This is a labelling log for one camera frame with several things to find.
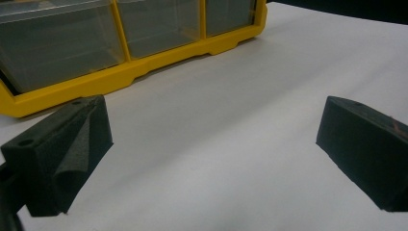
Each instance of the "yellow plastic edge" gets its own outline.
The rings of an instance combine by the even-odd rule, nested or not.
[[[112,4],[119,38],[126,62],[92,74],[65,81],[40,90],[14,96],[0,81],[0,114],[13,117],[27,116],[64,102],[96,94],[106,94],[130,86],[133,81],[154,69],[204,54],[216,55],[235,48],[239,42],[262,33],[267,20],[267,1],[256,2],[254,24],[219,36],[205,38],[205,0],[200,0],[201,40],[146,58],[131,60],[126,38],[120,24],[117,5]]]

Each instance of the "storage box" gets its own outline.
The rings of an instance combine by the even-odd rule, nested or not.
[[[27,92],[124,62],[109,0],[0,3],[0,68]]]
[[[252,25],[255,0],[206,0],[207,36]]]
[[[199,0],[117,0],[133,58],[200,39]]]

